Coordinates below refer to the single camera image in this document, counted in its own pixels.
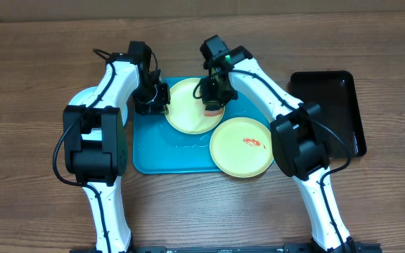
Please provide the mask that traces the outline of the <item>red sponge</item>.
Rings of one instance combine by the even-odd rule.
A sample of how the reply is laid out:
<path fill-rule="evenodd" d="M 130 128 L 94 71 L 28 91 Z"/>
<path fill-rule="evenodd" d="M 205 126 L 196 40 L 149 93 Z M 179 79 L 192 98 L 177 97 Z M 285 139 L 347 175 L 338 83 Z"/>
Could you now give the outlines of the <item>red sponge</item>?
<path fill-rule="evenodd" d="M 205 110 L 204 116 L 206 117 L 216 117 L 218 115 L 222 115 L 224 113 L 224 109 L 220 108 L 218 110 Z"/>

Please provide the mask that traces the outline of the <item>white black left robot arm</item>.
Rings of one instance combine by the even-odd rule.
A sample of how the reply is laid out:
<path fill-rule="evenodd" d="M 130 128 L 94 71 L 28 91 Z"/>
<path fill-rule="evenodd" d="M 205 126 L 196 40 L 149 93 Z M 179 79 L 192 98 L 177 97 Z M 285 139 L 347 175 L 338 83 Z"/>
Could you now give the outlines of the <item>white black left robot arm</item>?
<path fill-rule="evenodd" d="M 122 176 L 127 169 L 127 102 L 134 99 L 140 115 L 168 113 L 169 87 L 151 51 L 108 53 L 98 86 L 80 91 L 63 111 L 63 134 L 53 152 L 52 167 L 59 181 L 85 192 L 96 229 L 92 252 L 130 252 L 133 238 L 124 215 Z"/>

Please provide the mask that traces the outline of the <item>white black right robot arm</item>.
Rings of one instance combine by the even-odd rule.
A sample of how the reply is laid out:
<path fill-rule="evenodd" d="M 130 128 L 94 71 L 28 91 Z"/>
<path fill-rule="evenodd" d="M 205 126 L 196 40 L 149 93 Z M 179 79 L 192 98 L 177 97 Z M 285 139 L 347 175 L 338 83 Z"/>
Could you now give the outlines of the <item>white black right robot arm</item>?
<path fill-rule="evenodd" d="M 280 170 L 293 178 L 312 228 L 313 252 L 355 252 L 356 246 L 342 222 L 330 184 L 327 135 L 321 108 L 304 104 L 274 82 L 244 47 L 224 45 L 200 47 L 209 74 L 194 89 L 205 109 L 222 109 L 238 93 L 246 96 L 268 119 L 274 160 Z"/>

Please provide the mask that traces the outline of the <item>light blue plate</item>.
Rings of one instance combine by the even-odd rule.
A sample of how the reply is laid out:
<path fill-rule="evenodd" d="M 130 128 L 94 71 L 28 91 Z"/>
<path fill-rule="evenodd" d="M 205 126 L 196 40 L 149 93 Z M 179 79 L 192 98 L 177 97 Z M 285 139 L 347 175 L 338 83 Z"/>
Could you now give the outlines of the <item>light blue plate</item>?
<path fill-rule="evenodd" d="M 96 86 L 92 86 L 80 91 L 70 100 L 68 105 L 81 105 L 96 89 Z M 121 109 L 121 115 L 123 125 L 126 126 L 129 115 L 127 104 L 125 104 L 124 107 Z"/>

